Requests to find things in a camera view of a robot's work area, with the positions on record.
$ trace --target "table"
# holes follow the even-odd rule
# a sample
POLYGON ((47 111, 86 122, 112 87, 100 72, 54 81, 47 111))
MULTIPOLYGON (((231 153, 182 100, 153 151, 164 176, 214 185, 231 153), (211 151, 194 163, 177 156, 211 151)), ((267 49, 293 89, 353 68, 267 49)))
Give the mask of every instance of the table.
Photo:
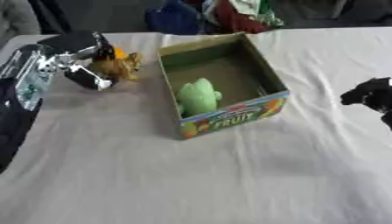
MULTIPOLYGON (((250 38, 291 91, 282 113, 173 137, 157 49, 204 37, 108 34, 146 58, 140 83, 108 92, 59 76, 0 176, 7 224, 392 221, 392 135, 340 94, 390 75, 391 28, 270 31, 250 38)), ((0 52, 40 36, 14 38, 0 52)))

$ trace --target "cardboard box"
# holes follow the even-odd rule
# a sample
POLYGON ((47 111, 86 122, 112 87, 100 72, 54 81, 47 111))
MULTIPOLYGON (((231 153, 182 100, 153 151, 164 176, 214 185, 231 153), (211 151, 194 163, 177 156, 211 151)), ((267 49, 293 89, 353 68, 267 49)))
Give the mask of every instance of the cardboard box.
POLYGON ((218 110, 182 117, 175 109, 181 135, 196 137, 277 114, 289 90, 243 33, 172 45, 159 50, 159 58, 173 106, 175 94, 186 83, 210 80, 222 93, 218 110))

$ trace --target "green toy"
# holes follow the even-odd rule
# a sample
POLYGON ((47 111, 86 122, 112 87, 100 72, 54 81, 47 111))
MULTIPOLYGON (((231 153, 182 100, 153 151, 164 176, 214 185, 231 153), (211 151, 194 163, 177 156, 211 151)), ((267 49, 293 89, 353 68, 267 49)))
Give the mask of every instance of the green toy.
POLYGON ((222 99, 220 92, 207 79, 201 78, 194 83, 186 83, 177 93, 178 111, 181 115, 196 116, 214 112, 217 101, 222 99))

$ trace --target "toy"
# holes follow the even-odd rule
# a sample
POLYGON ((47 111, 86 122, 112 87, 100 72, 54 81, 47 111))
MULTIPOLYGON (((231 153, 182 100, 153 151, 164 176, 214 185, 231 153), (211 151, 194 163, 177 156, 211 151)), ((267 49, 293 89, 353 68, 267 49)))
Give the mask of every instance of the toy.
POLYGON ((362 103, 384 115, 381 117, 392 129, 392 87, 390 78, 371 79, 344 93, 341 97, 343 105, 362 103))
POLYGON ((178 110, 185 116, 214 112, 221 99, 222 94, 214 91, 213 84, 204 78, 186 83, 177 93, 178 110))
POLYGON ((134 52, 127 55, 122 49, 115 48, 115 59, 96 59, 88 66, 93 72, 103 77, 117 78, 118 80, 137 81, 134 75, 140 69, 142 54, 134 52))

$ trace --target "clothing pile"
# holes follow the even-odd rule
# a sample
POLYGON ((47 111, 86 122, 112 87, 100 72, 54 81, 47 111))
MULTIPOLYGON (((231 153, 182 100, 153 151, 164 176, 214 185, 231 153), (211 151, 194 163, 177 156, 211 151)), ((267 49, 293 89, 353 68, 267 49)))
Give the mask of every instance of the clothing pile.
POLYGON ((284 25, 270 0, 167 0, 146 12, 146 23, 152 32, 179 35, 258 33, 284 25))

